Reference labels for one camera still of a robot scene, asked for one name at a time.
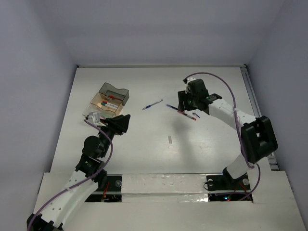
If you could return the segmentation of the long red pen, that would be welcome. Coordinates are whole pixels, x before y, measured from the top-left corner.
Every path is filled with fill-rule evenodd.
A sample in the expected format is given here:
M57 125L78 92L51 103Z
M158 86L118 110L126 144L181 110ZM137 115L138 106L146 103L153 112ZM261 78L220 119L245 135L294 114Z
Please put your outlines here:
M189 119L192 119L192 120L196 121L196 118L195 118L195 117L193 117L193 116L191 116L191 115L189 115L189 114L187 114L187 113L185 113L185 112L181 112L181 111L177 111L177 112L178 112L179 114L181 114L181 115L183 115L183 116L189 118Z

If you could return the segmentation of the green highlighter marker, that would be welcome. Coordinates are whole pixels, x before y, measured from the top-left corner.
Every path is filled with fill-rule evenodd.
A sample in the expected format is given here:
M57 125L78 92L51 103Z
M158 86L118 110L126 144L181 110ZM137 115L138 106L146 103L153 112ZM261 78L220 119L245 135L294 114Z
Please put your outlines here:
M106 115L106 114L100 114L100 117L106 119L106 118L110 118L110 115Z

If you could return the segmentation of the teal capped white pen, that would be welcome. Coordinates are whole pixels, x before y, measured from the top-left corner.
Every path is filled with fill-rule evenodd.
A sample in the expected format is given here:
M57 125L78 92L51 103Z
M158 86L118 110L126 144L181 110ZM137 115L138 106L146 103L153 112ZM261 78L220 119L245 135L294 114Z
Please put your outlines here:
M106 107L110 107L110 108L117 108L117 105L111 104L111 103L104 103L102 102L101 105L106 106Z

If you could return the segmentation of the red gel pen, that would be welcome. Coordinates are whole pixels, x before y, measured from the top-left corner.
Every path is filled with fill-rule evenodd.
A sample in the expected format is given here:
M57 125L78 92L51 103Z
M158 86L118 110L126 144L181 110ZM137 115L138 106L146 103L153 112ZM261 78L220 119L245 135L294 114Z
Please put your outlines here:
M109 97L110 99L115 99L115 100L122 100L121 98L118 98L116 96L113 96L113 95L107 95L107 97Z

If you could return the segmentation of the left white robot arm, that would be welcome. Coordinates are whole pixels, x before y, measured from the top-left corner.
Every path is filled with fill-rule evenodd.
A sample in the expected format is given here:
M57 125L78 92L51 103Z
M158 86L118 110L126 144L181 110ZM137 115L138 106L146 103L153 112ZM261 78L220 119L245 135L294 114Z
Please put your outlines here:
M63 231L86 199L96 190L106 189L108 173L105 170L110 161L114 145L113 138L128 130L130 115L119 115L90 122L84 122L98 130L96 136L85 139L82 155L69 180L55 196L49 199L37 212L27 219L29 231Z

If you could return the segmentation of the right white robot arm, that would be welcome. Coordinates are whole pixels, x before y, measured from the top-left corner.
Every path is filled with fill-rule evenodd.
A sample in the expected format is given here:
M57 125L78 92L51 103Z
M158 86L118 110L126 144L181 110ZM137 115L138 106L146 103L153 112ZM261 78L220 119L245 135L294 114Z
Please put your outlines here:
M222 185L232 189L239 178L262 158L278 149L278 143L266 116L249 115L227 103L217 94L209 94L203 80L189 77L183 81L186 89L178 92L179 110L200 110L235 129L241 146L241 154L223 170Z

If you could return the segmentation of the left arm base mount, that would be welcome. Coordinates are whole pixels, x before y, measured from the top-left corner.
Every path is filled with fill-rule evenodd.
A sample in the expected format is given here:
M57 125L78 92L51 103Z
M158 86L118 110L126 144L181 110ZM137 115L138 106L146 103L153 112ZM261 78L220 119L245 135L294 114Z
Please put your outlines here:
M118 203L122 201L122 175L108 175L103 188L93 192L85 202Z

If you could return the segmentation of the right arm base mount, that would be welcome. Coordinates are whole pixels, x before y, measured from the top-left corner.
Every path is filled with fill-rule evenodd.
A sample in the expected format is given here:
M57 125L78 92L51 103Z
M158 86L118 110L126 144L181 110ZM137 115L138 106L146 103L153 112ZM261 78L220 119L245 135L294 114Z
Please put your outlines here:
M203 188L210 202L253 201L248 174L233 179L226 170L220 175L207 175Z

